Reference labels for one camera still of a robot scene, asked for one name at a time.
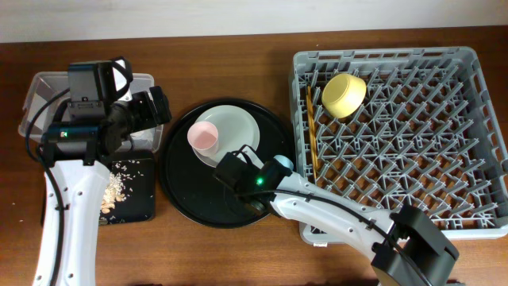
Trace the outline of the blue plastic cup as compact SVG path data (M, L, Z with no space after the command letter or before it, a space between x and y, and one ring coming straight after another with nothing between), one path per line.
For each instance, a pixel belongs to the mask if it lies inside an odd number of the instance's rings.
M283 155L275 155L274 159L277 160L282 166L289 168L291 171L294 170L294 164L291 159Z

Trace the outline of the food scraps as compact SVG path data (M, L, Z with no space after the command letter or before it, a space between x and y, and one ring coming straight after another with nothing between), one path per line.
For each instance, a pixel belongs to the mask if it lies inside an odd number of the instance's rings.
M111 165L110 181L102 197L101 213L109 215L134 193L136 180L143 179L141 160L120 160Z

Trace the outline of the grey round plate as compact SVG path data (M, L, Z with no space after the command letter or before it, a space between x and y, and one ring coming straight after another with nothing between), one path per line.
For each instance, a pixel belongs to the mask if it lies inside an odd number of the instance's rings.
M257 150L260 144L260 128L254 117L246 110L233 105L220 105L206 110L195 122L210 122L217 127L218 151L211 157L205 157L194 151L204 164L215 168L227 152L248 145Z

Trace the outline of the pink plastic cup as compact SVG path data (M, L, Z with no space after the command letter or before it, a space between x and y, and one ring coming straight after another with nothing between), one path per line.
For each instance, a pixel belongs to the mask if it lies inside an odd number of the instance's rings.
M217 127L206 121L196 122L187 132L187 141L196 152L211 157L218 151Z

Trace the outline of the yellow bowl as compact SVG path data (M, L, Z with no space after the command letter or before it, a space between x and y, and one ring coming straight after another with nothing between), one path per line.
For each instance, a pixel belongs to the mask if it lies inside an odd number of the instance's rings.
M334 76L322 93L322 104L335 118L346 118L362 104L367 93L366 83L349 74Z

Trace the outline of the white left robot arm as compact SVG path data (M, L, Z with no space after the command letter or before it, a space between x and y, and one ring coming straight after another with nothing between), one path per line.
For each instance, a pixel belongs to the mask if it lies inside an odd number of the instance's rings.
M57 106L41 143L29 154L44 169L46 198L35 285L93 285L102 197L111 167L121 160L153 160L147 150L121 151L131 133L170 122L161 87L137 92L129 101L115 95L85 103L57 95Z

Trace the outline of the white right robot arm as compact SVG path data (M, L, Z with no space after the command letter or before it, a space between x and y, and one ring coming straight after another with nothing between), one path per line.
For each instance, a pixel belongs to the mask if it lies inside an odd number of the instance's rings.
M276 156L264 163L241 149L226 153L214 177L260 213L333 235L371 262L381 285L445 285L460 254L420 209L377 209L325 191Z

